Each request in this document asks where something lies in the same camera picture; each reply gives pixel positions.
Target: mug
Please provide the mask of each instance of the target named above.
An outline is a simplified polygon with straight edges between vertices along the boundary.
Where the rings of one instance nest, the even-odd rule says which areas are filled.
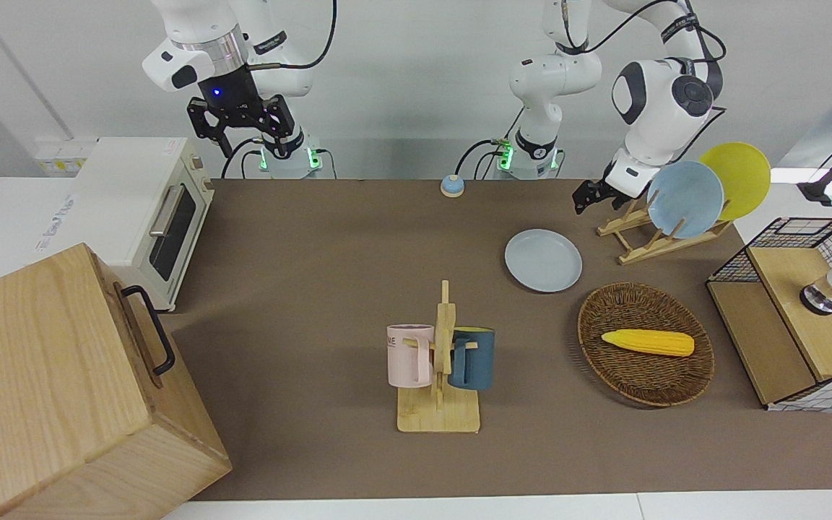
[[[488,389],[493,385],[494,330],[485,326],[456,326],[448,384],[459,389]]]
[[[429,343],[436,338],[431,325],[391,325],[387,327],[387,382],[401,389],[416,389],[432,384]],[[405,340],[417,343],[413,347]]]

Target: oven window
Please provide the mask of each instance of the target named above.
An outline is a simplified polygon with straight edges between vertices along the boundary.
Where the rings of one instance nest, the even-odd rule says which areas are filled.
[[[175,216],[172,217],[169,233],[165,237],[157,238],[156,243],[152,246],[152,251],[149,253],[149,263],[155,267],[156,272],[165,281],[169,281],[169,277],[172,276],[172,269],[176,265],[176,260],[178,260],[178,252],[181,251],[182,244],[185,243],[185,235],[188,234],[188,229],[191,227],[196,209],[197,205],[194,203],[194,198],[191,197],[186,188],[181,201],[178,203],[178,209],[175,210]]]

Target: yellow corn cob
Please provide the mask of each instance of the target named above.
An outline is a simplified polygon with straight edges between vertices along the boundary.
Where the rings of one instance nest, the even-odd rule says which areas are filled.
[[[696,351],[696,340],[682,332],[620,329],[604,333],[602,339],[630,351],[674,355],[678,358],[691,355]]]

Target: blue mug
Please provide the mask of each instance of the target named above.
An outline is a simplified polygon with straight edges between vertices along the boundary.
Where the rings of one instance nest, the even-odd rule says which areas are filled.
[[[494,330],[484,326],[456,326],[453,343],[448,384],[475,391],[490,388],[493,385]]]

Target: brown tabletop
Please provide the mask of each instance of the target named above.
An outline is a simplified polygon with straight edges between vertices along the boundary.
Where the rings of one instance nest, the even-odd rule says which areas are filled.
[[[765,412],[704,280],[740,249],[730,230],[633,266],[573,213],[578,181],[219,181],[178,309],[162,322],[233,461],[199,500],[450,497],[832,488],[832,414]],[[503,251],[527,228],[571,239],[580,281],[538,294]],[[649,233],[628,231],[631,243]],[[478,434],[403,434],[384,327],[433,323],[451,280],[459,325],[496,329]],[[644,410],[581,361],[587,294],[615,281],[673,295],[706,327],[708,391]]]

